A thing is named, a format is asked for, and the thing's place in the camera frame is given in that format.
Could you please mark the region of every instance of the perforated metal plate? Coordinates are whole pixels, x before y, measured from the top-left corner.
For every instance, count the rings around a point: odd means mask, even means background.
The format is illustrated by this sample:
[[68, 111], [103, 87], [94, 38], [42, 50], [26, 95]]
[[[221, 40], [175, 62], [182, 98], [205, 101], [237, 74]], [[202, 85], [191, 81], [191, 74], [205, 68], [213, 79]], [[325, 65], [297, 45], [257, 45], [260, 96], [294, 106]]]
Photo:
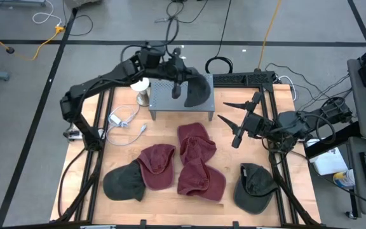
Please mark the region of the perforated metal plate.
[[206, 102], [192, 108], [185, 108], [187, 97], [187, 82], [181, 84], [182, 92], [179, 98], [172, 98], [173, 82], [167, 80], [151, 80], [151, 94], [149, 98], [150, 111], [214, 111], [213, 75], [205, 74], [210, 84], [211, 94]]

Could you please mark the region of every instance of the baseball cap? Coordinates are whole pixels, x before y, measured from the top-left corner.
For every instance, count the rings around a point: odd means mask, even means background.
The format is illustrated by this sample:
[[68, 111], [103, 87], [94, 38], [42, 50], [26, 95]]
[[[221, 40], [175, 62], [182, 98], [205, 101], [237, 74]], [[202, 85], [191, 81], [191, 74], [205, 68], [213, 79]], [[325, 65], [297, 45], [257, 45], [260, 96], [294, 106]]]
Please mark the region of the baseball cap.
[[209, 140], [210, 137], [201, 123], [192, 123], [188, 125], [181, 125], [177, 127], [177, 137], [179, 138], [180, 145], [182, 141], [187, 137], [201, 137]]
[[103, 189], [111, 200], [136, 199], [144, 197], [145, 184], [140, 173], [139, 163], [134, 160], [129, 165], [118, 167], [104, 176]]
[[189, 161], [180, 173], [177, 193], [197, 195], [208, 200], [220, 201], [226, 188], [224, 175], [204, 164], [201, 158]]
[[264, 167], [254, 163], [242, 163], [241, 176], [234, 191], [235, 204], [251, 214], [260, 214], [268, 206], [278, 185]]
[[176, 147], [169, 144], [155, 144], [140, 152], [137, 160], [148, 188], [162, 190], [172, 185], [175, 150]]
[[183, 165], [195, 158], [201, 158], [203, 162], [207, 162], [214, 156], [216, 151], [215, 142], [211, 140], [200, 137], [187, 137], [180, 146], [180, 160]]

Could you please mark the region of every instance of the white cable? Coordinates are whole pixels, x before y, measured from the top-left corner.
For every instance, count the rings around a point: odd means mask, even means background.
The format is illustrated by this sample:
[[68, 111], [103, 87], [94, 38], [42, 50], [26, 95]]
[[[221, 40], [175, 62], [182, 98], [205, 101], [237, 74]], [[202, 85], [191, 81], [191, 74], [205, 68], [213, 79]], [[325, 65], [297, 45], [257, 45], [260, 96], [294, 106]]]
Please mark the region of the white cable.
[[[129, 108], [131, 110], [131, 115], [129, 116], [129, 118], [127, 118], [125, 121], [120, 120], [116, 115], [115, 112], [119, 109], [119, 108]], [[132, 140], [131, 142], [128, 143], [116, 143], [115, 141], [111, 140], [108, 136], [108, 133], [115, 127], [121, 127], [121, 128], [129, 128], [129, 123], [135, 118], [135, 116], [137, 115], [138, 111], [140, 109], [140, 106], [138, 105], [138, 110], [136, 112], [133, 111], [133, 109], [130, 106], [119, 106], [117, 107], [114, 111], [111, 111], [111, 113], [108, 116], [108, 122], [110, 127], [108, 128], [107, 133], [105, 133], [105, 136], [107, 138], [107, 140], [115, 145], [115, 146], [127, 146], [133, 142], [135, 142], [140, 136], [141, 134], [145, 131], [146, 129], [146, 124], [144, 124], [141, 128], [140, 131], [138, 133], [138, 136]]]
[[[55, 11], [55, 8], [53, 7], [53, 4], [51, 3], [51, 2], [49, 2], [48, 0], [46, 0], [46, 2], [48, 2], [49, 4], [50, 4], [50, 6], [51, 6], [51, 12], [50, 13], [44, 13], [44, 12], [39, 12], [39, 13], [35, 13], [34, 15], [33, 15], [33, 17], [32, 17], [32, 21], [33, 22], [35, 22], [36, 24], [43, 24], [43, 23], [45, 23], [50, 17], [54, 17], [54, 18], [57, 18], [57, 19], [59, 19], [59, 22], [58, 22], [58, 26], [60, 26], [61, 24], [62, 24], [62, 19], [60, 18], [60, 17], [58, 17], [58, 16], [55, 16], [55, 15], [53, 15], [52, 13]], [[41, 21], [41, 22], [37, 22], [37, 21], [35, 21], [35, 16], [36, 15], [47, 15], [47, 17], [46, 17], [46, 19], [44, 19], [43, 21]]]
[[290, 84], [292, 85], [293, 93], [294, 93], [293, 101], [296, 101], [297, 94], [296, 94], [296, 88], [295, 88], [295, 85], [293, 84], [293, 81], [288, 76], [280, 76], [278, 79], [280, 80], [282, 78], [286, 78], [286, 79], [288, 79], [290, 81]]

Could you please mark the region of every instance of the wooden tabletop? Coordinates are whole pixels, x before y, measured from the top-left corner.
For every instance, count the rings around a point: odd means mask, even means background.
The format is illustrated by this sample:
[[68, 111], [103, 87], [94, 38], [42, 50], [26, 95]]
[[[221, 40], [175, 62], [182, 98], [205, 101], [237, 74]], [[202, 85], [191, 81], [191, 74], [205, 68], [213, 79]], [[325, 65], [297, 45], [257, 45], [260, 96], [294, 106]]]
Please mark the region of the wooden tabletop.
[[[136, 137], [144, 123], [147, 124], [147, 129], [142, 136], [129, 146], [114, 146], [109, 142], [105, 144], [93, 223], [138, 225], [141, 219], [146, 219], [148, 225], [229, 226], [233, 224], [233, 221], [238, 221], [241, 226], [280, 225], [275, 198], [272, 198], [266, 209], [258, 215], [249, 214], [234, 204], [234, 188], [240, 176], [240, 163], [256, 163], [268, 171], [271, 171], [271, 166], [268, 161], [268, 152], [262, 147], [261, 140], [247, 138], [245, 134], [241, 146], [238, 149], [232, 148], [231, 142], [234, 135], [231, 133], [231, 129], [216, 117], [216, 115], [222, 115], [236, 123], [241, 123], [245, 111], [225, 106], [222, 102], [242, 103], [249, 101], [257, 89], [215, 88], [214, 90], [215, 116], [212, 121], [208, 121], [207, 113], [196, 112], [158, 112], [156, 121], [152, 121], [148, 108], [141, 108], [135, 119], [131, 121], [130, 128], [115, 128], [109, 133], [109, 137], [114, 141], [128, 142]], [[120, 105], [129, 105], [137, 109], [136, 94], [130, 88], [116, 88], [112, 108], [115, 109]], [[292, 95], [288, 85], [274, 85], [274, 95], [279, 113], [294, 110]], [[83, 115], [90, 123], [94, 119], [97, 98], [96, 96], [87, 99], [83, 106]], [[272, 118], [270, 107], [271, 105], [268, 102], [269, 116]], [[255, 113], [262, 114], [261, 105], [257, 106]], [[117, 111], [117, 116], [122, 120], [128, 118], [129, 115], [129, 109], [120, 109]], [[197, 121], [205, 126], [210, 138], [217, 145], [217, 152], [207, 162], [207, 165], [222, 172], [227, 180], [226, 190], [220, 202], [216, 203], [198, 197], [177, 194], [177, 181], [182, 170], [182, 163], [178, 153], [175, 154], [173, 160], [175, 179], [171, 188], [160, 191], [146, 189], [144, 199], [141, 202], [135, 199], [113, 201], [106, 197], [102, 189], [102, 180], [109, 171], [129, 164], [140, 155], [143, 149], [153, 144], [172, 144], [179, 150], [177, 127]], [[64, 168], [82, 148], [83, 143], [81, 141], [69, 144]], [[304, 155], [301, 144], [295, 147], [295, 151]], [[66, 175], [61, 203], [62, 211], [71, 204], [74, 197], [78, 194], [85, 160], [86, 153], [72, 165]], [[320, 222], [306, 160], [293, 154], [288, 154], [287, 160], [295, 196], [310, 213], [311, 217]], [[282, 195], [287, 222], [291, 222], [288, 201], [283, 192]], [[82, 219], [86, 218], [89, 201], [90, 194], [87, 194]], [[51, 219], [57, 218], [56, 197]]]

